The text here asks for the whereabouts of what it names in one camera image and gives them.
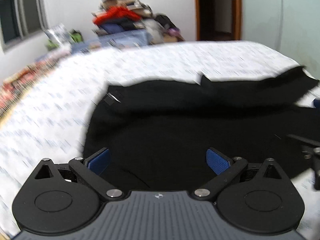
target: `white bedsheet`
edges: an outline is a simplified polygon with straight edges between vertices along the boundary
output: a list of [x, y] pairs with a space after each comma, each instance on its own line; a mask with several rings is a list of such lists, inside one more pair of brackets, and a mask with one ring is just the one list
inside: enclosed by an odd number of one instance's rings
[[[89, 118], [108, 83], [131, 85], [146, 78], [198, 82], [199, 73], [211, 80], [258, 80], [296, 65], [264, 45], [245, 41], [183, 42], [123, 52], [108, 48], [62, 61], [21, 100], [0, 130], [0, 228], [12, 236], [19, 231], [12, 201], [42, 158], [66, 163], [81, 155]], [[314, 98], [309, 94], [301, 104], [310, 106]], [[307, 194], [302, 196], [306, 210], [314, 209]], [[305, 227], [301, 233], [316, 239]]]

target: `patterned bedsheet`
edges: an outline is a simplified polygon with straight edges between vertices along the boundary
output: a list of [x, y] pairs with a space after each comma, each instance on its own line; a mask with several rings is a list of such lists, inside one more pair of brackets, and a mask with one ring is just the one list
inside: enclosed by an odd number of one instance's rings
[[0, 124], [5, 122], [10, 111], [25, 93], [43, 76], [48, 75], [61, 58], [70, 55], [70, 53], [71, 46], [63, 45], [4, 80], [0, 87]]
[[[245, 41], [106, 48], [63, 60], [17, 104], [0, 130], [0, 228], [9, 236], [18, 233], [12, 201], [42, 158], [66, 163], [81, 155], [91, 113], [108, 84], [131, 85], [147, 78], [198, 82], [199, 73], [211, 80], [257, 80], [296, 65], [264, 45]], [[302, 104], [311, 105], [314, 98], [307, 95]]]

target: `wooden door frame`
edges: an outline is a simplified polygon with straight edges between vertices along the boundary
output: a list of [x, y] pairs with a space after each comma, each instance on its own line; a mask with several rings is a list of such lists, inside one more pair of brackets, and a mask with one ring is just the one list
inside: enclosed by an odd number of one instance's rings
[[[200, 2], [196, 1], [196, 35], [200, 40]], [[241, 40], [242, 29], [242, 0], [232, 0], [232, 37], [233, 40]]]

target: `ribbed gray surface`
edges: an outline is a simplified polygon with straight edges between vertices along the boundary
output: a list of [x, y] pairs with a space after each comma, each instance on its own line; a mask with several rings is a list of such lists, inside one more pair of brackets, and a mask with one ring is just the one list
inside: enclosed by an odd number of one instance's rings
[[22, 232], [16, 240], [303, 240], [295, 231], [255, 236], [222, 220], [211, 203], [186, 192], [132, 192], [128, 199], [108, 203], [86, 228], [65, 236]]

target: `black jacket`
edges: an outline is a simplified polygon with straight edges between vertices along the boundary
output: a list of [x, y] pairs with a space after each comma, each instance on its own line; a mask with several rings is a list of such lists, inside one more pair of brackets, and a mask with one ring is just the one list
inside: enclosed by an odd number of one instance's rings
[[320, 111], [295, 106], [318, 84], [302, 67], [262, 81], [147, 81], [110, 86], [93, 112], [84, 157], [110, 149], [101, 176], [135, 190], [193, 190], [215, 176], [205, 153], [274, 158], [292, 178], [310, 167], [287, 134], [320, 141]]

